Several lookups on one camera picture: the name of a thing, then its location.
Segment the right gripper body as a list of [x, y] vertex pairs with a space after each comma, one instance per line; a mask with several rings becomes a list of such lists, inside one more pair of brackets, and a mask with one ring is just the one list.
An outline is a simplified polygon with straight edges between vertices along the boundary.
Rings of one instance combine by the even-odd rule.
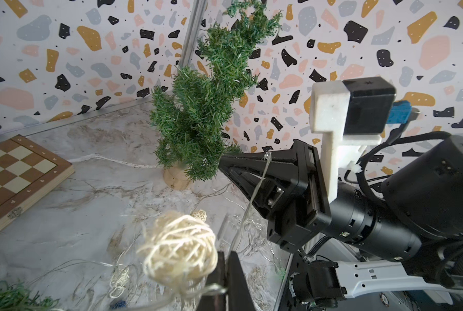
[[267, 238], [295, 253], [332, 222], [327, 187], [316, 147], [294, 140], [288, 150], [272, 153], [274, 190]]

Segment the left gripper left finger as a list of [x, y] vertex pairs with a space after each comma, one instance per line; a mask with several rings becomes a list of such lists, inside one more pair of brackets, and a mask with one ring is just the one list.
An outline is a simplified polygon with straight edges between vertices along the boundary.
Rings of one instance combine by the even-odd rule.
[[222, 251], [218, 252], [217, 266], [208, 275], [205, 289], [196, 311], [226, 311], [226, 259]]

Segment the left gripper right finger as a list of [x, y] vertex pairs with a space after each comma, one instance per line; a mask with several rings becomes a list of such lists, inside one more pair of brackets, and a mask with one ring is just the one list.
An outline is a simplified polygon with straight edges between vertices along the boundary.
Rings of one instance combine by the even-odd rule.
[[256, 311], [239, 256], [231, 251], [226, 264], [227, 307], [229, 311]]

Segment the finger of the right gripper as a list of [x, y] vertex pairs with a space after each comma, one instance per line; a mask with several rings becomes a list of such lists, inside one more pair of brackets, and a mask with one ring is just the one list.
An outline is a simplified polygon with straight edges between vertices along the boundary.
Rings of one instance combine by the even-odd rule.
[[231, 180], [252, 200], [252, 206], [263, 218], [270, 218], [274, 212], [274, 202], [286, 187], [286, 182], [266, 175], [264, 178], [256, 172], [231, 171]]
[[296, 183], [297, 166], [293, 151], [269, 151], [257, 154], [226, 154], [220, 159], [218, 168], [236, 186], [254, 185], [252, 176], [265, 178], [279, 183]]

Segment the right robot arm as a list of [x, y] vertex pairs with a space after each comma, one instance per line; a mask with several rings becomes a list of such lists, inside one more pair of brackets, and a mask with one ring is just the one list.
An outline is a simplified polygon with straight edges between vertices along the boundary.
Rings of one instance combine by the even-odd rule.
[[431, 132], [398, 145], [438, 144], [373, 193], [338, 182], [330, 202], [315, 147], [295, 140], [270, 155], [230, 154], [220, 171], [291, 253], [278, 310], [325, 310], [361, 295], [409, 290], [463, 294], [463, 136]]

